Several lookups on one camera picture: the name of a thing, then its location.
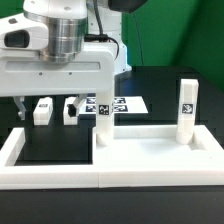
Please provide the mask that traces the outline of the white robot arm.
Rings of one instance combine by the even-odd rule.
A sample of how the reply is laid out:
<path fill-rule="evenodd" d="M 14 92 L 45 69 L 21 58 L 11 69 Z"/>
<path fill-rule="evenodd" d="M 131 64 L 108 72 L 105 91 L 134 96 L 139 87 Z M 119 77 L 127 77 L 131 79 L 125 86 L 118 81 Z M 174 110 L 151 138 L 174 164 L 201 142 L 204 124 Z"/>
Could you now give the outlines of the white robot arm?
<path fill-rule="evenodd" d="M 23 12 L 0 19 L 0 96 L 22 98 L 94 93 L 112 105 L 119 43 L 98 27 L 88 32 L 88 12 L 132 13 L 147 0 L 25 0 Z"/>

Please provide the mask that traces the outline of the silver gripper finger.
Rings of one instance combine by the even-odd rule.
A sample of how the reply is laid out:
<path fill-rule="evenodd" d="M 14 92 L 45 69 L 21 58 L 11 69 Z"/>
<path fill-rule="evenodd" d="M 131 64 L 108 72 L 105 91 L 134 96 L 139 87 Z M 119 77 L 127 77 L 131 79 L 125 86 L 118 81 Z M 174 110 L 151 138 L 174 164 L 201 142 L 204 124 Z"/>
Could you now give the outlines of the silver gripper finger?
<path fill-rule="evenodd" d="M 13 98 L 13 100 L 14 100 L 14 103 L 16 104 L 16 106 L 19 109 L 18 116 L 20 117 L 21 120 L 24 120 L 25 119 L 25 113 L 26 113 L 26 108 L 24 106 L 25 98 L 23 96 L 15 96 Z"/>
<path fill-rule="evenodd" d="M 86 94 L 79 94 L 75 97 L 75 100 L 71 104 L 67 105 L 68 115 L 70 117 L 75 117 L 79 115 L 79 109 L 85 102 L 86 98 Z"/>

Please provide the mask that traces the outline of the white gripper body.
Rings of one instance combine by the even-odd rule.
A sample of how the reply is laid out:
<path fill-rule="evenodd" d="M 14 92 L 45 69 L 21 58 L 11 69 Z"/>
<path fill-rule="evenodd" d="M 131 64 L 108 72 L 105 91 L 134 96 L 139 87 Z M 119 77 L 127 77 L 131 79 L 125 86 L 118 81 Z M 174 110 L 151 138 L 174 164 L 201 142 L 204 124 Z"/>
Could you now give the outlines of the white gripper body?
<path fill-rule="evenodd" d="M 0 96 L 112 92 L 117 46 L 85 42 L 84 20 L 0 19 Z"/>

